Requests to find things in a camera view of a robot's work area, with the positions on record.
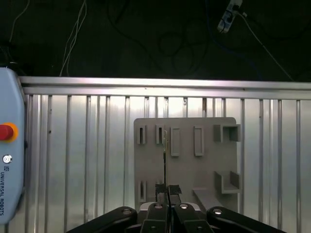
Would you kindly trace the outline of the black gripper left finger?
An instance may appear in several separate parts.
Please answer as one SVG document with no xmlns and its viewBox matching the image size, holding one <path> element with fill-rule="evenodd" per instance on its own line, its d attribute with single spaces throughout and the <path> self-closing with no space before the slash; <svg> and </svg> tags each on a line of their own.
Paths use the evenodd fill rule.
<svg viewBox="0 0 311 233">
<path fill-rule="evenodd" d="M 139 210 L 118 207 L 69 233 L 166 233 L 170 216 L 168 189 L 165 184 L 155 185 L 155 202 L 144 203 Z"/>
</svg>

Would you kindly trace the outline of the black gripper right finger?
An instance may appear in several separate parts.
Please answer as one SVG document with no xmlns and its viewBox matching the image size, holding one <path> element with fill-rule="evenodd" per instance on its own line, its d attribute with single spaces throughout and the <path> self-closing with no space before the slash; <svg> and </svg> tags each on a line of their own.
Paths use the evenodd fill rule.
<svg viewBox="0 0 311 233">
<path fill-rule="evenodd" d="M 169 185 L 173 233 L 282 233 L 269 226 L 221 206 L 203 213 L 191 203 L 181 201 L 179 185 Z"/>
</svg>

